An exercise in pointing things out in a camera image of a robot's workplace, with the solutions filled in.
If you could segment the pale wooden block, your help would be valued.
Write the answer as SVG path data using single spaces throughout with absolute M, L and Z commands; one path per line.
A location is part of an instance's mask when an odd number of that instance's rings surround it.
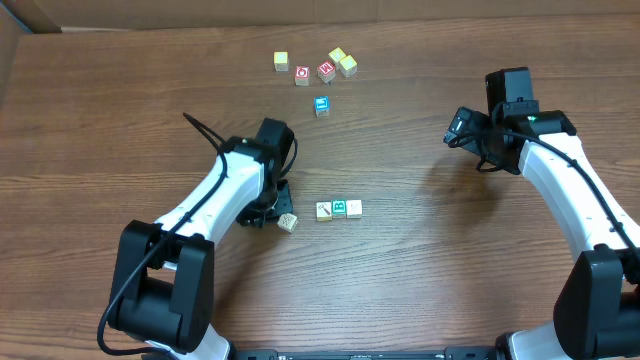
M 292 233 L 298 224 L 298 217 L 291 213 L 282 214 L 277 222 L 279 228 Z

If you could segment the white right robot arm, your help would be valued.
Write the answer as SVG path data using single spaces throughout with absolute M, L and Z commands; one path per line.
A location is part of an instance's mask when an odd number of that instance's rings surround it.
M 575 126 L 543 111 L 526 67 L 485 77 L 488 111 L 459 108 L 443 138 L 480 173 L 521 175 L 559 224 L 574 265 L 550 322 L 505 333 L 493 359 L 612 359 L 639 354 L 639 226 L 597 175 Z

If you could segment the tan wooden picture block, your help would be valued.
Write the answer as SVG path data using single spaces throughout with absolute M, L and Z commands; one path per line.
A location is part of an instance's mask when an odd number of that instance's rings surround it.
M 318 222 L 326 222 L 333 219 L 331 201 L 316 203 L 316 219 Z

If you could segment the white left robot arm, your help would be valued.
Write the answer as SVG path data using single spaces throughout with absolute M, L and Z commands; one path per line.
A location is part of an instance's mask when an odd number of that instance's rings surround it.
M 216 160 L 169 213 L 123 229 L 96 331 L 110 356 L 235 358 L 235 346 L 212 325 L 216 247 L 234 223 L 261 228 L 293 210 L 285 176 L 298 143 L 286 123 L 266 118 L 254 137 L 223 139 L 185 118 L 213 146 Z

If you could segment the white pattern wooden block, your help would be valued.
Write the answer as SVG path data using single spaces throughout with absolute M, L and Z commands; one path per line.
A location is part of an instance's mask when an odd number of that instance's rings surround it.
M 363 208 L 361 200 L 346 201 L 346 215 L 348 218 L 361 218 L 363 216 Z

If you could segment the green-edged wooden number block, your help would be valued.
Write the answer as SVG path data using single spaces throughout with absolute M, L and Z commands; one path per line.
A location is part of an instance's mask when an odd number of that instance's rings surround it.
M 331 212 L 333 218 L 346 218 L 347 202 L 342 199 L 333 200 L 331 202 Z

